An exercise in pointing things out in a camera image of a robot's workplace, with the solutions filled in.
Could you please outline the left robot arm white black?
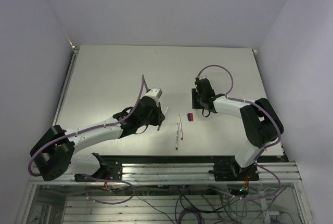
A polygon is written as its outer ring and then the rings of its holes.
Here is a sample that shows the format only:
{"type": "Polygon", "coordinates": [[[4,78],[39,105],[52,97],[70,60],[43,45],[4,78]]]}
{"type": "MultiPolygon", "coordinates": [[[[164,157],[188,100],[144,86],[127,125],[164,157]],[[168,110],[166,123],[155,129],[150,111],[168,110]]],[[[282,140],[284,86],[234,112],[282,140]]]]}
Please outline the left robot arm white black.
{"type": "Polygon", "coordinates": [[[60,125],[51,127],[31,149],[28,172],[52,181],[65,173],[74,173],[94,181],[110,179],[117,174],[94,152],[80,152],[104,141],[135,135],[141,127],[160,126],[165,120],[161,103],[156,96],[143,96],[136,107],[128,107],[111,118],[89,127],[65,130],[60,125]]]}

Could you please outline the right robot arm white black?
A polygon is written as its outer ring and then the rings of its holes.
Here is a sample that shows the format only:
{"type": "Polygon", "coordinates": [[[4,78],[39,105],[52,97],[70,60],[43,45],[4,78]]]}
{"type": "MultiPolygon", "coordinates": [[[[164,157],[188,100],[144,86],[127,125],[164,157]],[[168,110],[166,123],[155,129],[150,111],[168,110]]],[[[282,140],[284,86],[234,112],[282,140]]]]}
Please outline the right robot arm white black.
{"type": "Polygon", "coordinates": [[[241,180],[264,150],[265,146],[277,140],[284,127],[266,98],[255,101],[232,100],[224,94],[216,94],[210,81],[197,77],[192,89],[194,109],[208,111],[209,114],[227,114],[242,120],[247,141],[234,156],[235,164],[230,166],[229,174],[235,180],[241,180]]]}

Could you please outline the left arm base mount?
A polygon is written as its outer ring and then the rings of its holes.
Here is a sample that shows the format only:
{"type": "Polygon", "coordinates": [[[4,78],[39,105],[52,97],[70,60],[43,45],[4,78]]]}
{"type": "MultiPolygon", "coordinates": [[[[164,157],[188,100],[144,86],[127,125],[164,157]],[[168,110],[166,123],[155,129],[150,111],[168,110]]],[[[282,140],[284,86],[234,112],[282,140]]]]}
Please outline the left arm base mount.
{"type": "Polygon", "coordinates": [[[67,172],[74,174],[75,182],[120,181],[122,164],[111,159],[111,156],[101,156],[98,153],[77,153],[72,156],[67,172]]]}

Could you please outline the green marker pen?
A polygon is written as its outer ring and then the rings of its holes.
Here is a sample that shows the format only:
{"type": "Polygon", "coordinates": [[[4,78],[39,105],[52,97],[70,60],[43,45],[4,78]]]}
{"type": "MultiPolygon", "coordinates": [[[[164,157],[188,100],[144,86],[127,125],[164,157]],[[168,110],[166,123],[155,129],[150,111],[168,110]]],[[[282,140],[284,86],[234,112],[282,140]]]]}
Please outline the green marker pen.
{"type": "Polygon", "coordinates": [[[165,109],[165,111],[160,115],[159,125],[158,125],[158,128],[157,128],[157,131],[159,131],[161,129],[162,123],[166,119],[166,115],[167,115],[168,109],[169,109],[169,106],[167,106],[166,109],[165,109]]]}

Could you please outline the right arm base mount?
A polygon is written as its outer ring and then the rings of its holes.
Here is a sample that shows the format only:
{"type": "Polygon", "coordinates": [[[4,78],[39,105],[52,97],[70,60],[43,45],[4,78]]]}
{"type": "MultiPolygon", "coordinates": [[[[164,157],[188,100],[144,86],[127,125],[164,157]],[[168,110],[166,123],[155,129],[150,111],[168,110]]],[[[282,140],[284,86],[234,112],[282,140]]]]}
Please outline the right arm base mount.
{"type": "Polygon", "coordinates": [[[259,180],[258,170],[254,164],[241,168],[233,156],[218,157],[214,161],[213,168],[208,173],[214,176],[215,181],[259,180]]]}

